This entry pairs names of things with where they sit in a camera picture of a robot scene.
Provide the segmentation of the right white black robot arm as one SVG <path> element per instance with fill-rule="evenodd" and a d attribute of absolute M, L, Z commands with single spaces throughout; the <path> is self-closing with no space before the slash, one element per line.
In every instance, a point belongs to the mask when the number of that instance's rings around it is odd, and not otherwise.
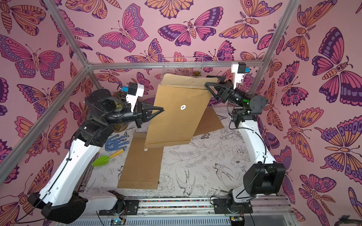
<path fill-rule="evenodd" d="M 243 176 L 243 184 L 229 191 L 225 199 L 214 199 L 216 213 L 222 209 L 230 213 L 252 213 L 251 200 L 264 195 L 277 194 L 282 187 L 286 169 L 271 155 L 271 145 L 266 143 L 258 126 L 268 99 L 253 92 L 235 88 L 231 81 L 205 83 L 206 89 L 216 100 L 238 106 L 229 114 L 231 123 L 243 137 L 250 156 L 250 167 Z"/>

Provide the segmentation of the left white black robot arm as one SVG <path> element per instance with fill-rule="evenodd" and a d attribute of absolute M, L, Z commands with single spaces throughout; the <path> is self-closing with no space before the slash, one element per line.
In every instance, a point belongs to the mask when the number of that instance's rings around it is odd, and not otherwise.
<path fill-rule="evenodd" d="M 124 196 L 114 190 L 105 194 L 88 195 L 74 189 L 94 156 L 114 132 L 113 125 L 135 122 L 138 128 L 162 113 L 162 107 L 138 102 L 140 90 L 128 90 L 126 98 L 113 97 L 109 90 L 98 89 L 86 97 L 90 112 L 72 136 L 71 148 L 48 184 L 32 193 L 28 202 L 45 219 L 70 224 L 84 213 L 126 211 Z"/>

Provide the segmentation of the kraft file bag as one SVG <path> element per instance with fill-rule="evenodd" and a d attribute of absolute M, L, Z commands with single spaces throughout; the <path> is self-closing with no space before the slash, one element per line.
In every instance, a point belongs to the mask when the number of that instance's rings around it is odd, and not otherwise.
<path fill-rule="evenodd" d="M 164 112 L 149 124 L 145 147 L 158 148 L 188 144 L 208 108 L 212 94 L 205 83 L 217 83 L 217 78 L 196 78 L 190 86 L 159 84 L 154 106 Z"/>
<path fill-rule="evenodd" d="M 164 149 L 146 148 L 146 133 L 136 132 L 119 179 L 118 188 L 157 189 Z"/>
<path fill-rule="evenodd" d="M 199 125 L 194 133 L 194 137 L 205 133 L 221 130 L 224 126 L 213 108 L 206 108 Z"/>

